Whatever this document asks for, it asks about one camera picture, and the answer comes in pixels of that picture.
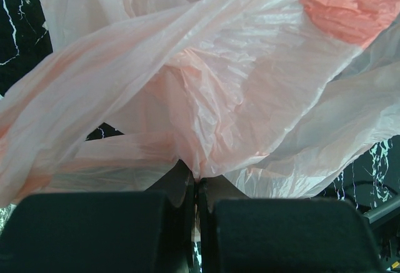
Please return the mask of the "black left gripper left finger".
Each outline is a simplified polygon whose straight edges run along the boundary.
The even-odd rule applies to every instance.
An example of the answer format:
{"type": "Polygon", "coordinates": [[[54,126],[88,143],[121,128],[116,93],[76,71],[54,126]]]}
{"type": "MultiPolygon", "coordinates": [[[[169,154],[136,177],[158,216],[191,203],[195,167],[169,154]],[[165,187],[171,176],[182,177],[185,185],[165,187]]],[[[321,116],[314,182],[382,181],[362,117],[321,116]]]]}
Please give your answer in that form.
{"type": "Polygon", "coordinates": [[[1,234],[1,271],[188,272],[194,188],[179,161],[145,191],[28,196],[1,234]]]}

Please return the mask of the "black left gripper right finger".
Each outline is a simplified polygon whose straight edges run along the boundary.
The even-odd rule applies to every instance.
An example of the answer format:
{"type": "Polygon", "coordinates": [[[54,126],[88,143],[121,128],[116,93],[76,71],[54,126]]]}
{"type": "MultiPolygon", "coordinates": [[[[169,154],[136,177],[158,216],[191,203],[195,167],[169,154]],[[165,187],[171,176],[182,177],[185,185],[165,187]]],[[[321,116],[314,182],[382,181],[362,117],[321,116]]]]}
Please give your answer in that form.
{"type": "Polygon", "coordinates": [[[383,272],[373,235],[334,199],[251,199],[225,177],[198,185],[204,272],[383,272]]]}

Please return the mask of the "pink plastic bag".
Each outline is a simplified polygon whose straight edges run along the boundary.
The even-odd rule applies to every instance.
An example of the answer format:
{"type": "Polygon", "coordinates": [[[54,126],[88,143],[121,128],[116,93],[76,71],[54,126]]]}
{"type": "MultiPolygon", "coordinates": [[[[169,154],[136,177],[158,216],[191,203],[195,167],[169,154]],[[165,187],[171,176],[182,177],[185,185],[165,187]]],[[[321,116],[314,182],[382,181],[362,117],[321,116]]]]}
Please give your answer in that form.
{"type": "Polygon", "coordinates": [[[182,160],[312,197],[399,134],[399,0],[40,0],[53,53],[1,100],[1,205],[134,191],[182,160]]]}

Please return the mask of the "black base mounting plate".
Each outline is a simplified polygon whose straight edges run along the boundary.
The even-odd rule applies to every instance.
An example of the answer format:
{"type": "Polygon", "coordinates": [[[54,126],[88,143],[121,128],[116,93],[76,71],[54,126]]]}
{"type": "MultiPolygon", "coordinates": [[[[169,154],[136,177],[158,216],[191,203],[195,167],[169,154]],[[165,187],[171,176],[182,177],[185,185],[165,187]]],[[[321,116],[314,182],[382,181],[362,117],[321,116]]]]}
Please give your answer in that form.
{"type": "Polygon", "coordinates": [[[399,196],[375,208],[359,206],[372,230],[384,272],[399,272],[399,196]]]}

